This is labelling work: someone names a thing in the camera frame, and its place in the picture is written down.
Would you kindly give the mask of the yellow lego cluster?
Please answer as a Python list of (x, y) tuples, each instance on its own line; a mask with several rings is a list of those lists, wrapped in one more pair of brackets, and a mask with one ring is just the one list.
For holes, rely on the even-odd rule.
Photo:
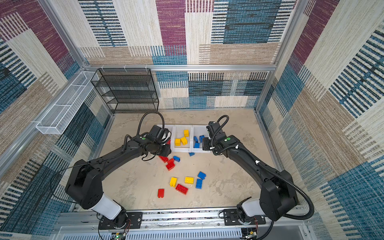
[(181, 138), (181, 142), (182, 142), (182, 144), (183, 144), (184, 146), (188, 144), (188, 140), (187, 140), (186, 137), (182, 137), (182, 138)]

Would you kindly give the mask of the large red lego bottom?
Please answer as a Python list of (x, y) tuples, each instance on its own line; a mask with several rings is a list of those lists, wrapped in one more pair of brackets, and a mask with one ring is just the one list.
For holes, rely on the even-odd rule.
[(183, 185), (180, 185), (180, 184), (177, 184), (176, 186), (176, 190), (180, 193), (182, 193), (183, 195), (186, 195), (188, 193), (188, 188), (186, 188), (185, 186)]

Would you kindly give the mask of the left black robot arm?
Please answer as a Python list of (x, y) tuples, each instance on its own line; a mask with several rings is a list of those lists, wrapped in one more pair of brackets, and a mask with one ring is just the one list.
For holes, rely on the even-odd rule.
[(75, 162), (69, 168), (71, 174), (65, 187), (66, 194), (83, 209), (91, 209), (112, 221), (116, 228), (121, 228), (128, 220), (126, 210), (104, 193), (103, 180), (136, 158), (146, 161), (148, 154), (167, 157), (172, 152), (168, 144), (171, 135), (162, 121), (161, 126), (154, 125), (149, 132), (137, 131), (134, 137), (126, 135), (120, 148), (104, 156)]

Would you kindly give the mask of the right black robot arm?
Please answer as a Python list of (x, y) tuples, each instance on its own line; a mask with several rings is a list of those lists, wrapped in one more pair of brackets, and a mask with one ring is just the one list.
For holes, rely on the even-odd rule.
[[(206, 126), (209, 133), (203, 138), (203, 150), (211, 151), (215, 156), (223, 155), (242, 167), (261, 188), (258, 199), (246, 199), (240, 204), (240, 215), (253, 217), (265, 215), (272, 221), (282, 217), (293, 220), (308, 220), (315, 213), (315, 207), (310, 197), (294, 184), (291, 174), (278, 171), (264, 163), (235, 136), (227, 136), (222, 128), (229, 121), (229, 116), (223, 115), (219, 120), (226, 119), (223, 124), (211, 121)], [(289, 211), (299, 204), (297, 194), (308, 203), (309, 210), (304, 215), (291, 215)]]

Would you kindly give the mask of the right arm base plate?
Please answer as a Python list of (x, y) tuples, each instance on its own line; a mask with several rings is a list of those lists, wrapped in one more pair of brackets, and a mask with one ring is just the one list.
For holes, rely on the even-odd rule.
[(226, 226), (266, 224), (266, 219), (263, 216), (249, 217), (239, 209), (224, 209), (219, 213), (219, 217), (224, 220)]

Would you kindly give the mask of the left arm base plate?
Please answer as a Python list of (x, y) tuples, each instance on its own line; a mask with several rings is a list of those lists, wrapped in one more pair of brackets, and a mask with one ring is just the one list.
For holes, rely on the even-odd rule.
[(99, 230), (128, 230), (141, 227), (143, 212), (121, 212), (115, 219), (109, 220), (102, 217), (99, 223)]

